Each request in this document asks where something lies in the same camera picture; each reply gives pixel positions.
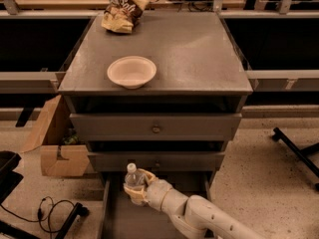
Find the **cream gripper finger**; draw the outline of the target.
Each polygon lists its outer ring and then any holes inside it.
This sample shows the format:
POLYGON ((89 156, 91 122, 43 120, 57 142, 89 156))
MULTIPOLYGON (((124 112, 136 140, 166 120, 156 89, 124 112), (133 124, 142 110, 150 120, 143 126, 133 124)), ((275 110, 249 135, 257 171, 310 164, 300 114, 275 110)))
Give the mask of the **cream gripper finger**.
POLYGON ((131 202, 137 206, 144 206, 148 203, 146 190, 143 186, 124 186, 125 193, 130 197, 131 202))
POLYGON ((146 185, 151 185, 153 182, 158 180, 158 178, 148 170, 139 168, 139 171, 144 175, 146 185))

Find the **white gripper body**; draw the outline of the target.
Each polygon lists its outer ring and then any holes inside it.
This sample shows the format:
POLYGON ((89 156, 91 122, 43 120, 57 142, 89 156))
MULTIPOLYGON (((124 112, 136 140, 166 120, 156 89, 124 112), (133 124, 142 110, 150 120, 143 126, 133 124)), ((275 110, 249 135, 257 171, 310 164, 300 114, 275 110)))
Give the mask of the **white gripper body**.
POLYGON ((149 206, 161 211, 161 205, 166 194, 172 190, 172 185, 163 179, 153 181, 147 188, 146 199, 149 206))

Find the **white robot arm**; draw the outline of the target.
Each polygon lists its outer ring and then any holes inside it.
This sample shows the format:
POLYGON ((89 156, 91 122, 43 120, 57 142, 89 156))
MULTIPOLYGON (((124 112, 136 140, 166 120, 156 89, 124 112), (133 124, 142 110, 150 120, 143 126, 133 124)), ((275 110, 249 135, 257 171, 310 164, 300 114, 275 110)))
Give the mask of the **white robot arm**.
POLYGON ((127 165, 124 191, 133 204, 146 204, 165 213, 187 239, 203 239, 207 230, 218 239, 265 239, 209 200, 199 195, 186 196, 134 163, 127 165))

